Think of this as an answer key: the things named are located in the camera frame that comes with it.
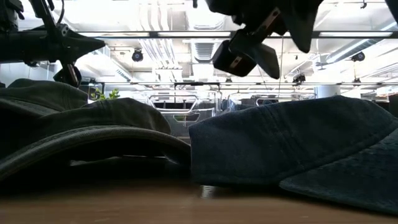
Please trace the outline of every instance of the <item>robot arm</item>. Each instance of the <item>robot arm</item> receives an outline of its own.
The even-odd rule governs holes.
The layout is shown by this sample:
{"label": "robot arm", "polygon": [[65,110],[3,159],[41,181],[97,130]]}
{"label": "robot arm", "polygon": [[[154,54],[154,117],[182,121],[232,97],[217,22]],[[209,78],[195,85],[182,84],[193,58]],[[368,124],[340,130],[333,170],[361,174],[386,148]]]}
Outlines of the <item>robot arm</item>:
{"label": "robot arm", "polygon": [[39,61],[59,60],[62,69],[54,80],[78,87],[81,75],[74,66],[76,60],[104,47],[105,43],[70,30],[60,23],[62,16],[55,22],[51,14],[54,10],[52,0],[47,0],[49,7],[45,0],[29,1],[44,26],[18,31],[17,15],[24,19],[22,3],[20,0],[0,0],[0,63],[24,62],[33,66]]}
{"label": "robot arm", "polygon": [[[270,77],[279,79],[280,68],[274,49],[262,44],[273,32],[287,31],[297,48],[308,53],[318,7],[323,0],[206,0],[212,12],[231,16],[245,27],[225,40],[213,56],[215,68],[245,77],[259,65]],[[395,19],[398,1],[386,0]]]}

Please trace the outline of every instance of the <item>fluorescent light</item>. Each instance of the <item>fluorescent light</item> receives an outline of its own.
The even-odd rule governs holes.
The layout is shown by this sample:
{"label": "fluorescent light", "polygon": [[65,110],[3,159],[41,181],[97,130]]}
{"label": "fluorescent light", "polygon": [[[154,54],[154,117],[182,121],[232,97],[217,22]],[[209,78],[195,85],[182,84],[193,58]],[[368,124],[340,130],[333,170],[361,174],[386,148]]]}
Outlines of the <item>fluorescent light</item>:
{"label": "fluorescent light", "polygon": [[159,37],[229,37],[230,32],[222,31],[184,31],[184,32],[159,32]]}
{"label": "fluorescent light", "polygon": [[150,37],[148,32],[78,32],[78,33],[86,37],[96,37],[96,38]]}
{"label": "fluorescent light", "polygon": [[320,37],[389,37],[392,32],[321,32]]}
{"label": "fluorescent light", "polygon": [[223,40],[220,39],[200,39],[200,40],[182,40],[184,44],[195,44],[195,43],[209,43],[209,44],[218,44]]}

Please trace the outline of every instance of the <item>white wall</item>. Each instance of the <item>white wall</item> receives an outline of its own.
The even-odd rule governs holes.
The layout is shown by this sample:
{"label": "white wall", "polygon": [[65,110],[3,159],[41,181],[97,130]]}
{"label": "white wall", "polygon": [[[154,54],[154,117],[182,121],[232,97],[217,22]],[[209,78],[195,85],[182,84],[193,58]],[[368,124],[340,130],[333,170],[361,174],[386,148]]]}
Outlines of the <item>white wall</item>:
{"label": "white wall", "polygon": [[18,78],[30,78],[32,80],[53,80],[52,77],[55,75],[57,69],[56,65],[51,65],[49,71],[42,67],[30,68],[24,63],[5,63],[0,64],[0,82],[10,85],[14,80]]}

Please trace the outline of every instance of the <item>security camera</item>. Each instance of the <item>security camera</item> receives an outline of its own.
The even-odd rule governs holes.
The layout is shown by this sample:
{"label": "security camera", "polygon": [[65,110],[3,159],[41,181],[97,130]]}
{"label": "security camera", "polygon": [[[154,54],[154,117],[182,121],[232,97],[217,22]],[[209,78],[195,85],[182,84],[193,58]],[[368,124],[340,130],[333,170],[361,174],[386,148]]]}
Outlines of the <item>security camera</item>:
{"label": "security camera", "polygon": [[227,78],[227,79],[225,80],[225,82],[226,82],[226,83],[232,83],[232,78]]}
{"label": "security camera", "polygon": [[362,62],[363,60],[365,60],[365,54],[363,52],[360,52],[360,53],[352,56],[351,60],[354,62]]}
{"label": "security camera", "polygon": [[353,83],[362,83],[362,82],[361,82],[361,79],[355,78],[354,81],[353,81]]}
{"label": "security camera", "polygon": [[142,55],[142,49],[134,49],[134,53],[132,54],[132,60],[135,62],[140,62],[142,59],[144,59],[144,56]]}
{"label": "security camera", "polygon": [[302,83],[305,82],[305,75],[300,73],[293,77],[293,83]]}

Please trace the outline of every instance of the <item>office desk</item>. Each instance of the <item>office desk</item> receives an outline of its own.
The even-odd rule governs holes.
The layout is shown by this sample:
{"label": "office desk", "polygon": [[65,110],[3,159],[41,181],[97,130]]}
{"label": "office desk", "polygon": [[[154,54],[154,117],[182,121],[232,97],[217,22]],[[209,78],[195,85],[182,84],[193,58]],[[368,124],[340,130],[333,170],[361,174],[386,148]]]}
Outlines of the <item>office desk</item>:
{"label": "office desk", "polygon": [[396,217],[278,190],[201,187],[164,175],[158,165],[75,171],[61,172],[62,180],[3,190],[0,223],[398,223]]}

